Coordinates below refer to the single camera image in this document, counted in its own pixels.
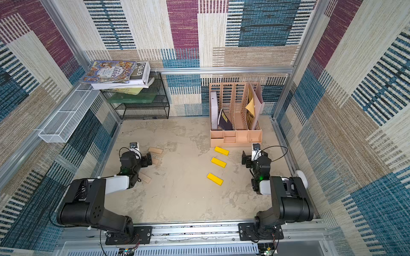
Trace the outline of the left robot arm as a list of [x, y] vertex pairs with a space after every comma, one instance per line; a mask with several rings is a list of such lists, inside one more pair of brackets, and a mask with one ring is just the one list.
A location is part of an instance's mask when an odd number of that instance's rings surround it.
[[140, 170], [153, 164], [152, 156], [136, 151], [120, 157], [120, 172], [108, 178], [75, 179], [68, 186], [57, 213], [57, 223], [63, 227], [91, 227], [106, 231], [106, 245], [146, 245], [151, 241], [152, 227], [133, 224], [131, 217], [105, 208], [109, 194], [132, 189], [142, 179]]

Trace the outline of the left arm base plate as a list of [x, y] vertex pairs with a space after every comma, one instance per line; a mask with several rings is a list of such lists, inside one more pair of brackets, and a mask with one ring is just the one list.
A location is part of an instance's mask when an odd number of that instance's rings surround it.
[[109, 231], [105, 245], [149, 244], [151, 241], [152, 229], [152, 226], [134, 226], [131, 234]]

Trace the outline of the yellow block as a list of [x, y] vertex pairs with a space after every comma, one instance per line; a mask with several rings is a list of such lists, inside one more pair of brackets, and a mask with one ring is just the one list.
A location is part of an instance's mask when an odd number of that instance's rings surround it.
[[225, 162], [223, 162], [223, 161], [221, 161], [221, 160], [219, 160], [219, 159], [217, 159], [217, 158], [212, 158], [211, 159], [211, 163], [213, 163], [213, 164], [215, 164], [215, 165], [217, 165], [217, 166], [220, 166], [220, 167], [222, 167], [222, 168], [225, 168], [226, 167], [226, 163]]
[[219, 186], [221, 186], [221, 185], [223, 184], [223, 182], [224, 182], [221, 178], [215, 176], [215, 175], [212, 174], [212, 173], [209, 173], [208, 176], [207, 176], [207, 178], [208, 178], [209, 180], [211, 180], [212, 182], [214, 182], [215, 184], [219, 185]]
[[219, 153], [219, 154], [225, 155], [225, 156], [228, 156], [229, 153], [230, 153], [229, 150], [223, 149], [223, 148], [221, 148], [221, 147], [215, 147], [214, 151], [217, 152], [217, 153]]

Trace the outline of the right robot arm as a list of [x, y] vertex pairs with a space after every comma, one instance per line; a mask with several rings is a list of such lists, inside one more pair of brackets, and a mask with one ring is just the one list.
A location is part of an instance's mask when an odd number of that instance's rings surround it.
[[282, 225], [313, 219], [313, 205], [300, 177], [271, 176], [272, 160], [266, 153], [242, 153], [241, 163], [250, 169], [253, 191], [271, 197], [271, 207], [257, 212], [252, 223], [238, 224], [242, 241], [282, 240]]

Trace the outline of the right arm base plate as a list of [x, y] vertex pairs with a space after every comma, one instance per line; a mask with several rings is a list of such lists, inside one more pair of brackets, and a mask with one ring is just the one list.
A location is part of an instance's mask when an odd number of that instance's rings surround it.
[[273, 228], [256, 227], [254, 223], [238, 223], [241, 241], [282, 240], [284, 235], [280, 226]]

